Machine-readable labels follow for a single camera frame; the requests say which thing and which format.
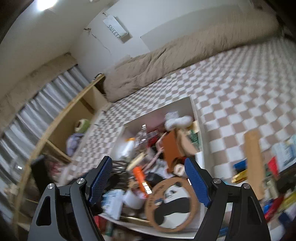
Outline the cork panda coaster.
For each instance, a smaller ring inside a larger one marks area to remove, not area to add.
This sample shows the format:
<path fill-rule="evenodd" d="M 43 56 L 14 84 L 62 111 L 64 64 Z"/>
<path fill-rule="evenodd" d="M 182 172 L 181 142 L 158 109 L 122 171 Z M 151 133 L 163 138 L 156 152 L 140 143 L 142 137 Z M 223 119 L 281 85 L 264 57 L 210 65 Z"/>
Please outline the cork panda coaster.
<path fill-rule="evenodd" d="M 192 185 L 185 178 L 172 177 L 158 183 L 145 202 L 145 215 L 160 232 L 183 230 L 200 209 Z"/>

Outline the wooden bedside shelf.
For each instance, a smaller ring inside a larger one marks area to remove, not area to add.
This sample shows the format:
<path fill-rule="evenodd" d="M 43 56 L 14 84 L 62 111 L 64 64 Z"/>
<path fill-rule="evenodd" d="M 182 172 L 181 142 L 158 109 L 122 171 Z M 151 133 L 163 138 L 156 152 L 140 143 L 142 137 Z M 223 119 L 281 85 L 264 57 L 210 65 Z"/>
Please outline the wooden bedside shelf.
<path fill-rule="evenodd" d="M 14 215 L 13 215 L 13 230 L 18 234 L 19 217 L 21 214 L 21 203 L 25 187 L 27 186 L 31 168 L 31 162 L 41 154 L 44 147 L 47 146 L 54 151 L 59 157 L 63 157 L 64 162 L 71 162 L 71 158 L 66 155 L 67 138 L 74 133 L 74 127 L 80 119 L 86 118 L 92 123 L 98 117 L 99 112 L 103 109 L 108 109 L 110 103 L 105 99 L 101 92 L 97 89 L 96 84 L 104 80 L 105 75 L 99 74 L 87 87 L 85 87 L 69 104 L 59 113 L 59 115 L 49 125 L 35 149 L 29 157 L 21 180 L 17 185 Z"/>

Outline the wooden hanger piece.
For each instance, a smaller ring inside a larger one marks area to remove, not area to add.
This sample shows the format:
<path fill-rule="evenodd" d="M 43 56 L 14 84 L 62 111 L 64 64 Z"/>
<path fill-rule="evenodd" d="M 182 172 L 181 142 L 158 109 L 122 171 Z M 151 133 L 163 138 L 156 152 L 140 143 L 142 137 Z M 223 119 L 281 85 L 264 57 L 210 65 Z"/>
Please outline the wooden hanger piece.
<path fill-rule="evenodd" d="M 247 159 L 247 180 L 258 200 L 264 198 L 262 181 L 265 169 L 259 144 L 259 132 L 251 130 L 244 134 L 244 153 Z"/>

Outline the blue white medicine sachet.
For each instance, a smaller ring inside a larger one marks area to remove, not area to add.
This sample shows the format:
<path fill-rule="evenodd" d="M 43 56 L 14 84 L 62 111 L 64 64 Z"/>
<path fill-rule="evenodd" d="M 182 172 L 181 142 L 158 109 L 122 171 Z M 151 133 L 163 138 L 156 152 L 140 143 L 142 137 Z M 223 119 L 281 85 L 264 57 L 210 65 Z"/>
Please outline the blue white medicine sachet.
<path fill-rule="evenodd" d="M 287 141 L 276 143 L 271 150 L 276 158 L 279 172 L 291 167 L 295 164 L 295 135 L 291 136 Z"/>

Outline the orange tube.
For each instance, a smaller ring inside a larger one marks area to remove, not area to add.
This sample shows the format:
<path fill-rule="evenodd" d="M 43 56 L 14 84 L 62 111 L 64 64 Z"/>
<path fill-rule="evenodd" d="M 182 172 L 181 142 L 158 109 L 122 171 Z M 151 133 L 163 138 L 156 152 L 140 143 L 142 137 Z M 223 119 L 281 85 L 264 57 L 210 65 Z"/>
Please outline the orange tube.
<path fill-rule="evenodd" d="M 149 186 L 149 184 L 147 183 L 147 181 L 145 180 L 145 175 L 144 175 L 142 169 L 139 166 L 137 166 L 137 167 L 133 168 L 132 172 L 133 172 L 135 179 L 137 180 L 137 182 L 139 184 L 139 188 L 140 188 L 141 192 L 147 198 L 150 194 L 152 194 L 152 190 L 151 190 L 151 187 Z"/>

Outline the green tape roll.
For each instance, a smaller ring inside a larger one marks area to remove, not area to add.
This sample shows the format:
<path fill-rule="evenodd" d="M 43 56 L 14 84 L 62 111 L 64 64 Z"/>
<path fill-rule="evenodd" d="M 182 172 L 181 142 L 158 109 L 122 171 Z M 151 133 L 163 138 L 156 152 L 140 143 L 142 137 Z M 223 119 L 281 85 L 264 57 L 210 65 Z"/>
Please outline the green tape roll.
<path fill-rule="evenodd" d="M 75 133 L 85 133 L 89 127 L 90 121 L 88 119 L 83 118 L 77 121 L 77 123 L 75 124 L 74 131 Z"/>

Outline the beige fluffy blanket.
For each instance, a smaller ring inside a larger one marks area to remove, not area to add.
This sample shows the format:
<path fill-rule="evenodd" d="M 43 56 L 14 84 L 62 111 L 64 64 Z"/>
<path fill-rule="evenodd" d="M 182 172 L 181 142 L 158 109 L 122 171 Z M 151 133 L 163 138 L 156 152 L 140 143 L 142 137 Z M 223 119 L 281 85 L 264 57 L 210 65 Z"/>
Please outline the beige fluffy blanket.
<path fill-rule="evenodd" d="M 258 9 L 232 11 L 210 26 L 154 51 L 121 59 L 106 74 L 106 98 L 116 102 L 179 69 L 238 46 L 264 41 L 279 32 L 279 23 L 272 14 Z"/>

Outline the white sweet wall sign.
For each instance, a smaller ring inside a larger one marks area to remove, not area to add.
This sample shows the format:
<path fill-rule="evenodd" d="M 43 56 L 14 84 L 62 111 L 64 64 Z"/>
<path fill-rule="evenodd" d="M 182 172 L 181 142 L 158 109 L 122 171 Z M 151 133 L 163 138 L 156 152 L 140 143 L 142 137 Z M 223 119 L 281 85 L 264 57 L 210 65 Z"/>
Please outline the white sweet wall sign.
<path fill-rule="evenodd" d="M 123 26 L 114 16 L 107 15 L 104 20 L 104 24 L 108 30 L 114 35 L 117 39 L 127 42 L 130 39 L 130 33 L 126 27 Z"/>

